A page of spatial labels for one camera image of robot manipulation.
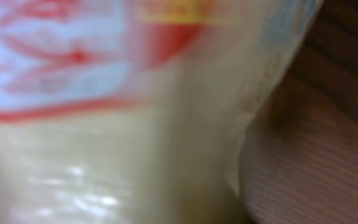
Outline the orange wet wipes pack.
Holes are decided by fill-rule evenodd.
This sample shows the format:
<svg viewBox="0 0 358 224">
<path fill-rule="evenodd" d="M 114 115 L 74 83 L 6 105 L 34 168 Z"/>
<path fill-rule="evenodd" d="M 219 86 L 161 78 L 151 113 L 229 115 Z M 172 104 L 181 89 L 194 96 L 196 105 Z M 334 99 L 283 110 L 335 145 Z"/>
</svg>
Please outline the orange wet wipes pack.
<svg viewBox="0 0 358 224">
<path fill-rule="evenodd" d="M 0 1 L 0 223 L 226 223 L 321 1 Z"/>
</svg>

